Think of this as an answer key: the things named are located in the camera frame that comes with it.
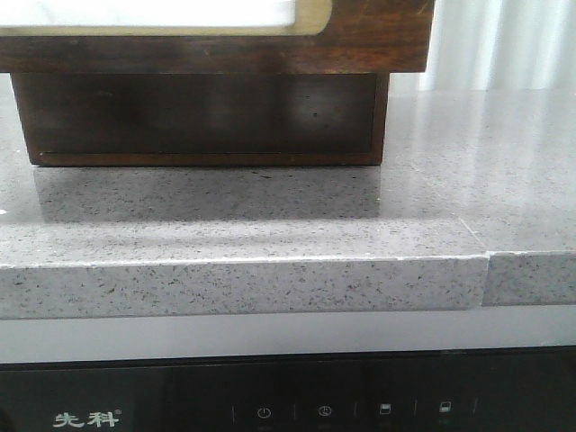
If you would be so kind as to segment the white curtain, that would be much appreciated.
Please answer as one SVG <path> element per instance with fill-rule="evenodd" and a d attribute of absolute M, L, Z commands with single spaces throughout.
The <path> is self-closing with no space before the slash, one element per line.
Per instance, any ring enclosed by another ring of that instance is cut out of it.
<path fill-rule="evenodd" d="M 573 1 L 438 1 L 419 90 L 575 87 Z"/>

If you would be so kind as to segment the black appliance control panel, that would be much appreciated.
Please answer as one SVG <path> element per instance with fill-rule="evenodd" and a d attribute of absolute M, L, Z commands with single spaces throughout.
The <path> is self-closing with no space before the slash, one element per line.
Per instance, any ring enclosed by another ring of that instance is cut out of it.
<path fill-rule="evenodd" d="M 571 346 L 5 364 L 4 431 L 572 431 Z"/>

